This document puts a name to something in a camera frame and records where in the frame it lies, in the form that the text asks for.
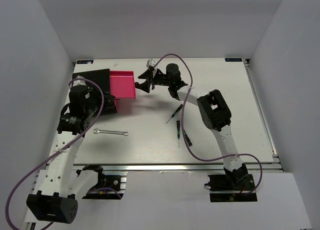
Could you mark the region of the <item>silver combination wrench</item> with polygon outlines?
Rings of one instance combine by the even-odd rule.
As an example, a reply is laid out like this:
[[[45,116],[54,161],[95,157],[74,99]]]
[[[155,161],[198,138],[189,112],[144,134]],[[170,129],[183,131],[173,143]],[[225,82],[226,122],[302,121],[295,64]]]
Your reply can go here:
[[[110,134],[110,135],[121,135],[121,136],[128,136],[129,132],[127,131],[111,131],[111,130],[101,130],[98,128],[94,128],[94,134]]]

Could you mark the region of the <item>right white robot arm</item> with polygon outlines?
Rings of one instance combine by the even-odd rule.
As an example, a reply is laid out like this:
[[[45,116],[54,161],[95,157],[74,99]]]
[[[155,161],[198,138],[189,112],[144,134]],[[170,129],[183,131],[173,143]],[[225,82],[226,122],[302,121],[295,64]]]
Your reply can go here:
[[[135,83],[136,89],[150,93],[156,85],[167,86],[169,94],[178,101],[186,101],[198,107],[202,122],[211,130],[218,143],[223,158],[223,169],[226,175],[226,185],[236,190],[244,183],[248,170],[238,151],[231,132],[231,111],[219,90],[210,92],[190,88],[182,81],[181,72],[177,64],[166,66],[166,73],[162,73],[153,59],[149,59],[147,70],[138,78],[144,83]]]

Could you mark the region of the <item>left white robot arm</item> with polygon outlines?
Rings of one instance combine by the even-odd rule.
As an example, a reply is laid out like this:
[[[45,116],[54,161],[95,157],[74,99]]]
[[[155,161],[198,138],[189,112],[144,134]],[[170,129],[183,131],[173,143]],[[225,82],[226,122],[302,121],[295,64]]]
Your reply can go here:
[[[27,197],[26,204],[39,221],[72,223],[78,212],[78,200],[89,190],[105,186],[106,178],[100,166],[86,166],[70,182],[77,152],[90,127],[93,115],[114,102],[115,97],[95,87],[74,86],[68,94],[69,102],[60,113],[53,158],[47,174],[35,194]]]

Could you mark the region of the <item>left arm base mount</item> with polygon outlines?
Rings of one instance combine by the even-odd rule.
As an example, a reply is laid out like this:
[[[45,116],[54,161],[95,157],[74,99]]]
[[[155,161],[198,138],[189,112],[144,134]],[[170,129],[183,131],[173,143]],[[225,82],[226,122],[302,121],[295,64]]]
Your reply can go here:
[[[126,176],[106,173],[100,165],[85,165],[82,169],[76,170],[77,177],[82,173],[94,171],[97,173],[97,182],[93,185],[83,199],[87,200],[120,200],[123,196],[126,185]]]

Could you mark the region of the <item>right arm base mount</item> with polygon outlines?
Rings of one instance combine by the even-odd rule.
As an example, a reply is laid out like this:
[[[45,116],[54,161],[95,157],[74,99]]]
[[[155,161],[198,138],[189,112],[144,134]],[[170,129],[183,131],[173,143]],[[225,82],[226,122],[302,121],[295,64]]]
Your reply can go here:
[[[252,174],[234,184],[227,175],[208,175],[204,188],[209,191],[211,203],[257,202],[256,187]]]

